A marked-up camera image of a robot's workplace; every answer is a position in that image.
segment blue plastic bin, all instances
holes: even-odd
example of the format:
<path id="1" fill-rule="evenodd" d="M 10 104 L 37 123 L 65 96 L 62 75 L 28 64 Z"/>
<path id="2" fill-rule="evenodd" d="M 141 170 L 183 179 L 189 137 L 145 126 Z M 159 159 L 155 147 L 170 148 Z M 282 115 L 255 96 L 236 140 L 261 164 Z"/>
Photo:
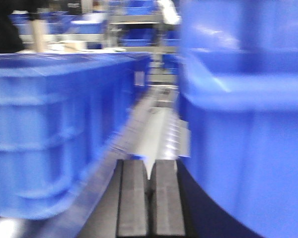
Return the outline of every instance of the blue plastic bin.
<path id="1" fill-rule="evenodd" d="M 154 29 L 130 29 L 121 39 L 123 46 L 148 46 L 152 43 Z"/>
<path id="2" fill-rule="evenodd" d="M 163 68 L 169 69 L 172 74 L 177 75 L 179 71 L 179 59 L 176 54 L 162 55 Z"/>
<path id="3" fill-rule="evenodd" d="M 86 21 L 72 21 L 71 31 L 76 34 L 101 34 L 104 31 L 103 23 L 90 23 Z"/>
<path id="4" fill-rule="evenodd" d="M 298 51 L 184 56 L 187 168 L 254 231 L 298 238 Z"/>
<path id="5" fill-rule="evenodd" d="M 178 31 L 167 31 L 165 38 L 163 39 L 165 46 L 179 46 L 180 38 Z"/>
<path id="6" fill-rule="evenodd" d="M 126 15 L 150 15 L 154 9 L 153 0 L 127 0 Z"/>
<path id="7" fill-rule="evenodd" d="M 0 55 L 0 216 L 45 219 L 68 208 L 128 118 L 136 61 Z"/>
<path id="8" fill-rule="evenodd" d="M 181 7 L 183 49 L 298 49 L 298 0 L 185 0 Z"/>
<path id="9" fill-rule="evenodd" d="M 24 24 L 29 20 L 29 14 L 11 14 L 9 18 L 13 24 Z"/>

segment black clothing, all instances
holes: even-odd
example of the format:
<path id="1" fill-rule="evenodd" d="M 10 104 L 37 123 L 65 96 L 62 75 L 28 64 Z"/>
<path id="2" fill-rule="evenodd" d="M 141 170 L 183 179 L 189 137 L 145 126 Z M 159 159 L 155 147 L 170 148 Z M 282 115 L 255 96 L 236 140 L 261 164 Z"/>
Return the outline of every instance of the black clothing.
<path id="1" fill-rule="evenodd" d="M 0 0 L 0 54 L 15 53 L 24 49 L 18 29 L 8 15 L 14 10 L 36 12 L 44 2 L 45 0 Z"/>

